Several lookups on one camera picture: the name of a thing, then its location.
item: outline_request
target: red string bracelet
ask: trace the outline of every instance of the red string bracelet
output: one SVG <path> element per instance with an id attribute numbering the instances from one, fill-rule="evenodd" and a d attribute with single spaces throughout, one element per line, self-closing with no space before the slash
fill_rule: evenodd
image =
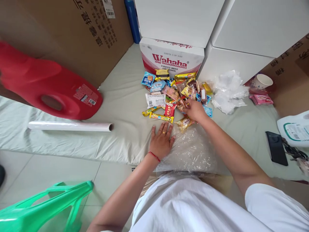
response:
<path id="1" fill-rule="evenodd" d="M 157 161 L 159 161 L 159 163 L 161 162 L 161 160 L 155 154 L 153 154 L 151 151 L 149 151 L 148 153 L 152 154 L 157 159 Z"/>

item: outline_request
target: green plastic chair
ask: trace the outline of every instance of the green plastic chair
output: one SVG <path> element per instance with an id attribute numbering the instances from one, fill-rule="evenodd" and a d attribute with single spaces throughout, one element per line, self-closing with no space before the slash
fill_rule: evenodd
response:
<path id="1" fill-rule="evenodd" d="M 57 183 L 45 191 L 20 201 L 0 211 L 1 232 L 35 232 L 47 221 L 72 206 L 64 232 L 78 232 L 81 228 L 78 215 L 81 201 L 92 192 L 93 182 L 86 181 L 77 185 L 63 186 Z M 32 205 L 38 199 L 63 192 L 37 205 Z"/>

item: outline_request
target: hand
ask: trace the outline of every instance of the hand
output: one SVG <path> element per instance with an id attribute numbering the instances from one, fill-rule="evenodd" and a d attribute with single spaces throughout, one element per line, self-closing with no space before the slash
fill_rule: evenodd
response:
<path id="1" fill-rule="evenodd" d="M 202 122 L 209 118 L 201 102 L 188 99 L 186 100 L 186 104 L 188 103 L 189 103 L 188 108 L 183 109 L 183 112 L 185 112 L 191 119 L 197 122 Z"/>
<path id="2" fill-rule="evenodd" d="M 171 137 L 173 125 L 170 124 L 169 128 L 168 125 L 168 122 L 163 122 L 157 134 L 155 134 L 155 126 L 151 130 L 149 151 L 155 154 L 160 160 L 170 153 L 176 138 L 175 136 Z"/>

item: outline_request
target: paper cup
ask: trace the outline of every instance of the paper cup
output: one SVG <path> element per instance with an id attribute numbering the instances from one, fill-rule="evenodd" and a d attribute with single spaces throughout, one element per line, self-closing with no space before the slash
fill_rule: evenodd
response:
<path id="1" fill-rule="evenodd" d="M 250 83 L 250 89 L 255 90 L 263 90 L 268 86 L 271 86 L 273 84 L 273 80 L 264 75 L 264 74 L 258 74 L 254 77 L 254 79 Z"/>

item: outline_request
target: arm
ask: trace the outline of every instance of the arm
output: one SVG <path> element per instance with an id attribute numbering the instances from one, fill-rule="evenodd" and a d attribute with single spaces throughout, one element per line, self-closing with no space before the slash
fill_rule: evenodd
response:
<path id="1" fill-rule="evenodd" d="M 169 129 L 168 125 L 168 122 L 162 123 L 157 134 L 155 134 L 155 126 L 152 127 L 151 131 L 149 151 L 153 152 L 160 160 L 170 153 L 175 142 L 175 136 L 170 139 L 173 125 L 170 125 Z M 143 161 L 135 168 L 132 174 L 107 200 L 91 222 L 87 231 L 122 231 L 148 177 L 158 164 L 159 161 L 152 154 L 147 153 Z"/>
<path id="2" fill-rule="evenodd" d="M 274 186 L 271 179 L 252 159 L 252 157 L 222 130 L 204 111 L 200 102 L 189 99 L 189 109 L 184 112 L 199 122 L 209 135 L 217 154 L 231 172 L 241 193 L 245 195 L 248 187 L 255 183 Z"/>

